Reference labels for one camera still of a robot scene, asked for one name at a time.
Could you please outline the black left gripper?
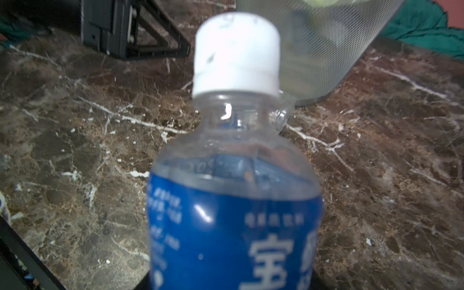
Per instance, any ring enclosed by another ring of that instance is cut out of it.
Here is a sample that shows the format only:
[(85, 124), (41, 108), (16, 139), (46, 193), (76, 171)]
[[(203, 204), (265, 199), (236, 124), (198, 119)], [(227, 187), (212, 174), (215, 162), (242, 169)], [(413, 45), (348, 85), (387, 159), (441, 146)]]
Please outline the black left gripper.
[(155, 1), (81, 2), (83, 45), (120, 60), (186, 58), (191, 45)]

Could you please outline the blue label bottle white cap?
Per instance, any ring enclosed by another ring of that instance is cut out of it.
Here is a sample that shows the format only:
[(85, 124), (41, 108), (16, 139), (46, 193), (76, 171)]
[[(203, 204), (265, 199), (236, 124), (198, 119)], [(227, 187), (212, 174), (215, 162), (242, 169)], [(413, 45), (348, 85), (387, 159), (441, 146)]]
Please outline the blue label bottle white cap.
[(147, 184), (154, 290), (307, 290), (323, 197), (302, 152), (273, 129), (280, 35), (250, 13), (196, 33), (199, 126), (155, 158)]

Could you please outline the Pocari bottle blue label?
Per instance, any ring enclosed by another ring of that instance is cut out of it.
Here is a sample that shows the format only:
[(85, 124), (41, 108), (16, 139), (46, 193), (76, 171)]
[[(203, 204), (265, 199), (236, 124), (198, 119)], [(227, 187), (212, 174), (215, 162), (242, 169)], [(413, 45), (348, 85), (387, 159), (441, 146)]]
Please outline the Pocari bottle blue label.
[(281, 133), (288, 119), (291, 117), (297, 101), (291, 94), (284, 91), (279, 91), (279, 93), (280, 106), (269, 114), (271, 126), (277, 134)]

